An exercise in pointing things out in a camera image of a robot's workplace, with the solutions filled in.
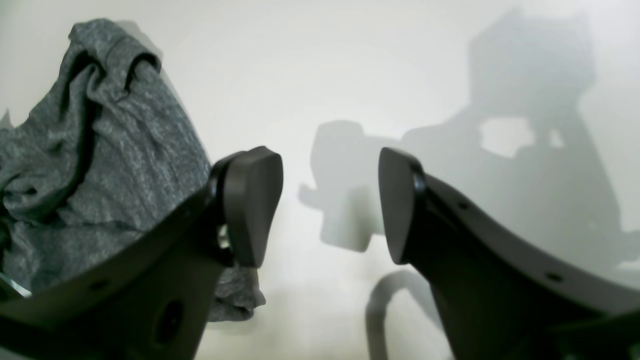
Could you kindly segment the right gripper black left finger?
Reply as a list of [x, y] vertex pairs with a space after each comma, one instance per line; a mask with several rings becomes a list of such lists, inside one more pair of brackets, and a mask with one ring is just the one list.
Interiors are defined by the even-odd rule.
[[1, 304], [3, 360], [192, 360], [224, 269], [259, 268], [279, 153], [233, 153], [140, 240], [62, 284]]

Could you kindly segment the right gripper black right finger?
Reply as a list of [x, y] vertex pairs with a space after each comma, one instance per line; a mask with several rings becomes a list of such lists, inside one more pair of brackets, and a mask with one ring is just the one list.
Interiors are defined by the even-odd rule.
[[637, 360], [637, 289], [518, 237], [420, 161], [378, 158], [384, 234], [395, 264], [429, 283], [457, 360]]

